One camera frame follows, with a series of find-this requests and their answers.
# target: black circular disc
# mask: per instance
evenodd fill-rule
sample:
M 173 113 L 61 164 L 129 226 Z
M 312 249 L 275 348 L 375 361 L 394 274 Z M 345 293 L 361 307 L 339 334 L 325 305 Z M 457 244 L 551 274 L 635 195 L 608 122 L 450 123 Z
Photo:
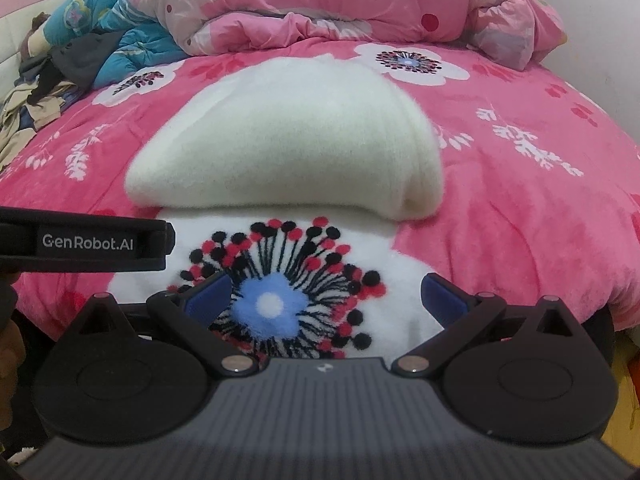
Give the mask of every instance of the black circular disc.
M 48 431 L 88 444 L 140 442 L 180 426 L 203 405 L 207 375 L 188 352 L 107 335 L 54 348 L 41 368 L 33 399 Z
M 480 345 L 450 362 L 443 391 L 460 418 L 493 437 L 541 445 L 577 440 L 602 430 L 617 396 L 602 375 L 606 364 L 594 366 L 585 353 L 557 337 Z

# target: beige clothing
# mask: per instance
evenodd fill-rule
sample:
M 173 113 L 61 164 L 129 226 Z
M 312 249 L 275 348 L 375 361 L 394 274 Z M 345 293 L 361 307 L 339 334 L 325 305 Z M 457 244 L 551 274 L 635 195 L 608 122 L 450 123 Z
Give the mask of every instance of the beige clothing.
M 27 97 L 36 88 L 37 83 L 23 83 L 11 90 L 5 100 L 0 114 L 0 170 L 7 166 L 20 151 L 29 143 L 36 131 L 60 117 L 60 107 L 64 101 L 58 97 L 74 84 L 69 81 L 61 81 L 51 93 L 41 99 L 36 105 L 28 105 Z M 27 107 L 33 119 L 32 128 L 18 130 L 20 127 L 20 108 Z

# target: black robotic device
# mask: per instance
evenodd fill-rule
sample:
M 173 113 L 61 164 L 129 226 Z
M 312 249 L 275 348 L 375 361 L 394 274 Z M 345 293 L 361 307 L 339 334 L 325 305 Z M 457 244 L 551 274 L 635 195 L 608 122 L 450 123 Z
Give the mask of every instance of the black robotic device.
M 23 225 L 18 217 L 12 222 Z M 71 228 L 81 220 L 90 229 L 92 219 L 64 221 Z M 111 228 L 122 230 L 118 220 L 110 219 Z M 164 232 L 136 239 L 153 239 L 156 253 L 170 252 L 168 224 L 137 226 Z M 143 246 L 134 254 L 148 255 Z M 0 269 L 7 269 L 3 258 Z M 39 261 L 30 260 L 30 269 L 78 271 L 65 257 L 57 267 Z M 97 265 L 102 270 L 105 261 Z M 15 258 L 11 263 L 26 270 Z M 120 270 L 115 260 L 110 264 Z M 633 469 L 599 440 L 615 407 L 616 383 L 559 298 L 510 306 L 430 274 L 423 296 L 453 298 L 461 313 L 391 370 L 377 358 L 259 364 L 207 329 L 202 305 L 213 301 L 213 317 L 226 308 L 227 280 L 215 275 L 188 297 L 160 292 L 146 305 L 118 305 L 109 294 L 95 294 L 36 377 L 34 405 L 52 439 L 17 473 L 5 464 L 5 474 L 28 480 L 633 478 Z M 15 293 L 5 287 L 0 300 L 0 311 L 12 308 Z

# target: human hand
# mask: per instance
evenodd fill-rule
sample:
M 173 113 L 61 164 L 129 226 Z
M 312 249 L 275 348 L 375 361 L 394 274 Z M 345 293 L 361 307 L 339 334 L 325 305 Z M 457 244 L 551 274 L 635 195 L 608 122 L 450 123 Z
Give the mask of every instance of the human hand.
M 0 274 L 0 280 L 9 284 L 19 277 L 19 274 Z M 8 428 L 13 420 L 11 398 L 18 384 L 18 367 L 25 355 L 20 329 L 10 320 L 0 332 L 0 431 Z

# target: yellow floor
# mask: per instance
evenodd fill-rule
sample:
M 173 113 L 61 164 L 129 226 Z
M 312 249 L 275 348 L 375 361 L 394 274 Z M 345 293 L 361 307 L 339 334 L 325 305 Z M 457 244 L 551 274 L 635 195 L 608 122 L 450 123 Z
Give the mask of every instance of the yellow floor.
M 640 467 L 640 404 L 626 367 L 636 353 L 638 347 L 626 335 L 618 334 L 612 367 L 618 383 L 618 404 L 602 440 L 627 462 Z

